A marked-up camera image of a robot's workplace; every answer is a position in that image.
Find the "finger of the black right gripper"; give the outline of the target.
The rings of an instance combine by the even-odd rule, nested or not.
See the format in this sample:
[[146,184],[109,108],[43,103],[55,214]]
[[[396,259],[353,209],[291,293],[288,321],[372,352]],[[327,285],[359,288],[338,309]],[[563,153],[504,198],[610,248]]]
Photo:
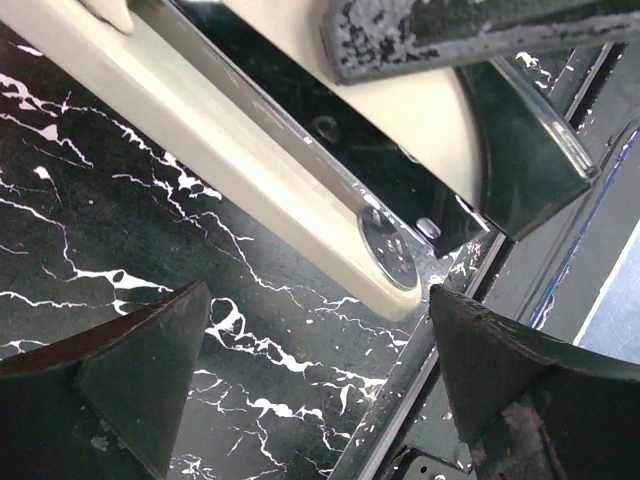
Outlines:
[[335,81],[353,85],[639,35],[636,1],[332,1],[320,27]]

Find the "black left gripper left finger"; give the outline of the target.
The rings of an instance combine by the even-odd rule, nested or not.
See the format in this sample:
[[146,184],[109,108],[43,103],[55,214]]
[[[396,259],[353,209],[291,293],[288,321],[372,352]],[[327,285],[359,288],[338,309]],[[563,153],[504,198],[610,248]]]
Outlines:
[[209,313],[194,282],[2,360],[2,478],[165,478]]

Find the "beige stapler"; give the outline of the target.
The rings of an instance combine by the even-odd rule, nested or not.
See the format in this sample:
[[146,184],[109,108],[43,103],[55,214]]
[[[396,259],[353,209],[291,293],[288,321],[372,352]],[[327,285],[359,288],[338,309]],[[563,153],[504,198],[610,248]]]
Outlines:
[[1,20],[376,314],[437,257],[521,240],[598,169],[509,55],[339,84],[332,1],[5,1]]

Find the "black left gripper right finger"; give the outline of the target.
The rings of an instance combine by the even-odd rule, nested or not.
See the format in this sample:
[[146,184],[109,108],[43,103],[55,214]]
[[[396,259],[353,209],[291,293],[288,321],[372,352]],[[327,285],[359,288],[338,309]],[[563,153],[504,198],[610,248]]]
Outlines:
[[440,371],[480,479],[636,479],[639,367],[430,290]]

